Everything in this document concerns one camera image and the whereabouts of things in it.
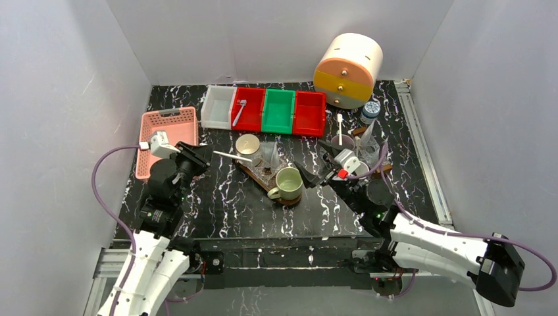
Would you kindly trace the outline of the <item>green ceramic mug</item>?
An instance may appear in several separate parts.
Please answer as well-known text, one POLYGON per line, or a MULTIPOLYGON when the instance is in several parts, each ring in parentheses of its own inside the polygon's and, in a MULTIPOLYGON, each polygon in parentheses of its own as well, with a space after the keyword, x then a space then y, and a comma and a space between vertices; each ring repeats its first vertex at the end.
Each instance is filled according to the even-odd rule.
POLYGON ((299 170, 285 167, 276 174, 275 187, 268 191, 267 196, 270 199, 291 201, 297 199, 302 194, 302 190, 303 180, 299 170))

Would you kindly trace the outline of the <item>white toothbrush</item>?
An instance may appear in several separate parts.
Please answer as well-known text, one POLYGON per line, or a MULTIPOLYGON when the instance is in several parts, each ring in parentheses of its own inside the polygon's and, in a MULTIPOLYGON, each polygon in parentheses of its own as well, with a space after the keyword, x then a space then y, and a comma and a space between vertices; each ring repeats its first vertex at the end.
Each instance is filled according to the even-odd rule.
POLYGON ((358 157, 361 151, 361 138, 358 136, 354 137, 354 142, 355 142, 355 155, 358 157))
POLYGON ((240 119, 240 117, 241 117, 241 114, 242 114, 243 109, 245 108, 246 104, 247 104, 247 100, 246 100, 246 99, 241 99, 241 100, 239 101, 240 109, 239 109, 237 115, 235 116, 234 120, 232 121, 232 127, 235 127, 235 126, 237 125, 237 123, 238 123, 238 121, 239 121, 239 119, 240 119))
POLYGON ((343 136, 342 136, 342 124, 343 124, 343 115, 338 113, 336 115, 337 123, 338 123, 338 145, 343 145, 343 136))
POLYGON ((230 153, 224 153, 221 151, 213 151, 214 154, 222 156, 222 157, 227 157, 233 160, 237 160, 237 161, 242 161, 242 162, 246 162, 246 163, 253 163, 252 159, 246 158, 246 157, 242 157, 239 155, 232 155, 230 153))

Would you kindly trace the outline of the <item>red cap toothpaste tube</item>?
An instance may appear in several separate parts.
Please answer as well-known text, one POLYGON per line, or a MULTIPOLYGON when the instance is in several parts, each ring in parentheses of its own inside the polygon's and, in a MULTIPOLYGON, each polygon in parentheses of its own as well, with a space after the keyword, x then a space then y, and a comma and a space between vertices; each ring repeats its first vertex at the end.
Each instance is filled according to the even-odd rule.
POLYGON ((362 133, 362 135, 360 136, 360 144, 362 146, 366 146, 369 144, 369 142, 373 139, 372 137, 372 130, 374 128, 374 124, 376 122, 376 119, 372 120, 372 122, 368 125, 368 127, 366 128, 366 130, 362 133))

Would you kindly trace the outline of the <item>clear wooden-ended toothbrush holder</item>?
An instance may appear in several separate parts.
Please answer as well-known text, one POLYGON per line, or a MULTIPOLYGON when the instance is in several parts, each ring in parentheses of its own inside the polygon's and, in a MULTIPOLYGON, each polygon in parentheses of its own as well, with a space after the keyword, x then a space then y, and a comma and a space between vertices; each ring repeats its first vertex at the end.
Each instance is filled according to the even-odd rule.
POLYGON ((382 155, 382 147, 372 134, 372 125, 360 127, 352 131, 351 136, 355 142, 354 152, 363 166, 357 170, 357 174, 371 171, 382 155))

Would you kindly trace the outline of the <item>cream ceramic mug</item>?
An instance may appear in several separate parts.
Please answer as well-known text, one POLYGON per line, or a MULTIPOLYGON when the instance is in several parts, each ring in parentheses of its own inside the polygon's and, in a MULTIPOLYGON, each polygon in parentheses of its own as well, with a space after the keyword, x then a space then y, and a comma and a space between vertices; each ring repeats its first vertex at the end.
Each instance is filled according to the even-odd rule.
POLYGON ((259 154, 260 140, 256 135, 243 134, 235 142, 235 149, 237 155, 245 158, 240 159, 239 162, 248 167, 256 167, 261 162, 261 155, 259 154))

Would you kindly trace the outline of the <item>clear acrylic holder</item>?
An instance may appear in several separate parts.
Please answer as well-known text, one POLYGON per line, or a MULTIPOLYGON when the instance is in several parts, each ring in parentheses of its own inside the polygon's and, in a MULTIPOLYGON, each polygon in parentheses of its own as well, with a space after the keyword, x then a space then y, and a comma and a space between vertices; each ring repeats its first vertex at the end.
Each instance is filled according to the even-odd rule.
POLYGON ((241 162, 245 172, 262 188, 269 191, 276 186, 276 175, 288 167, 288 160, 280 156, 276 142, 262 142, 259 149, 249 156, 252 162, 241 162))

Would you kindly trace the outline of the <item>black cap toothpaste tube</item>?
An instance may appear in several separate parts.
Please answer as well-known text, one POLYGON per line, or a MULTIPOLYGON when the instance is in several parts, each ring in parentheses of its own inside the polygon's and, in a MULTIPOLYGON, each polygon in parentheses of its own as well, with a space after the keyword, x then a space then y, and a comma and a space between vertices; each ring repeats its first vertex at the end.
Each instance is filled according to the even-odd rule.
POLYGON ((276 169, 280 165, 278 145, 276 142, 261 142, 259 151, 265 166, 276 169))

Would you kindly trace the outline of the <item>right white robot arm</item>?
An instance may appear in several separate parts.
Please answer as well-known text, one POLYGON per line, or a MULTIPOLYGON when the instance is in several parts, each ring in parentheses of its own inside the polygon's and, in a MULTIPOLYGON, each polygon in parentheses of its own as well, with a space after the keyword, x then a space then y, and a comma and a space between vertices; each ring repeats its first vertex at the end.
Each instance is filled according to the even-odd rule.
POLYGON ((424 221, 403 210, 387 184, 366 172, 355 175, 360 161, 339 145, 318 142, 325 151, 324 174, 313 174, 295 162, 306 188, 329 186, 358 214, 359 224, 381 238, 372 262, 385 269, 418 269, 462 282, 483 298, 513 307, 525 263, 508 237, 463 233, 424 221))

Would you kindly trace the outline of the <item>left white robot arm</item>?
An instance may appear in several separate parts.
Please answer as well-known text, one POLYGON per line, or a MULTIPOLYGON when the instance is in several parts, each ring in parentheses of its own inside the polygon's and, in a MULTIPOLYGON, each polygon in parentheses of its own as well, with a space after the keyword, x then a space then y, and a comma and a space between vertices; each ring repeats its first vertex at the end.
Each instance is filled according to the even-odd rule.
POLYGON ((98 315, 156 315, 173 285, 190 267, 198 243, 175 236, 182 203, 194 178, 211 166, 213 145, 178 142, 170 155, 151 166, 148 197, 133 226, 127 226, 97 191, 97 162, 91 175, 93 194, 131 241, 117 280, 98 315))

